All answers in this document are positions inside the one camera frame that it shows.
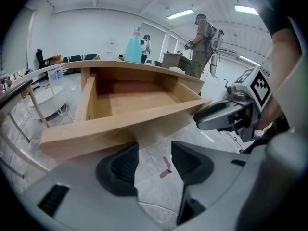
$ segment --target gray floor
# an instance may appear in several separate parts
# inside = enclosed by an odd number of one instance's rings
[[[72,74],[64,76],[62,85],[67,96],[67,109],[72,117],[75,116],[77,107],[81,100],[80,74]],[[40,87],[36,93],[42,91],[46,87]],[[53,169],[57,166],[57,161],[47,157],[39,150],[39,141],[45,126],[40,120],[33,120],[29,112],[26,110],[25,104],[20,102],[12,111],[12,115],[23,132],[31,139],[28,144],[26,140],[19,135],[17,129],[6,118],[2,126],[3,132],[15,143],[15,145],[27,152],[35,160]],[[50,126],[60,126],[72,123],[72,119],[67,115],[65,106],[62,107],[64,116],[53,114],[47,118]],[[138,198],[142,208],[157,222],[164,230],[175,227],[176,218],[180,207],[182,197],[183,182],[174,166],[171,164],[171,174],[164,178],[160,178],[160,174],[166,170],[167,166],[163,160],[165,156],[171,163],[171,140],[185,141],[217,150],[229,152],[239,152],[246,148],[249,144],[239,144],[230,137],[226,132],[200,131],[194,123],[176,132],[169,138],[157,142],[149,147],[139,151],[139,165],[135,174],[135,187],[138,189]],[[43,177],[43,174],[27,165],[19,159],[15,153],[12,153],[7,145],[0,141],[2,159],[18,172],[24,174],[24,179],[16,176],[6,168],[4,172],[11,182],[12,187],[22,193],[27,187]]]

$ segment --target ceiling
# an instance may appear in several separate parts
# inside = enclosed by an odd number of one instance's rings
[[[235,4],[250,6],[247,0],[46,0],[54,13],[83,8],[102,8],[125,11],[151,19],[179,34],[193,39],[193,24],[198,13],[216,28],[224,31],[223,49],[243,55],[270,71],[271,37],[258,15],[237,12]],[[173,20],[167,16],[193,9],[194,14]]]

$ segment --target person wearing backpack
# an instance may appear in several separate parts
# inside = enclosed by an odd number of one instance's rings
[[[150,55],[151,52],[151,42],[150,35],[144,35],[143,39],[141,39],[141,47],[142,47],[142,56],[141,63],[145,63],[146,58]]]

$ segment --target open drawer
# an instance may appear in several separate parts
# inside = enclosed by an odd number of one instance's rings
[[[172,75],[96,68],[75,123],[47,129],[40,148],[58,160],[135,141],[143,148],[188,125],[209,103]]]

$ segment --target blue bottle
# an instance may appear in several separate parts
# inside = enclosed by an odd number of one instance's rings
[[[133,37],[128,42],[125,52],[125,62],[140,63],[141,62],[141,39],[140,39],[140,26],[134,26]]]

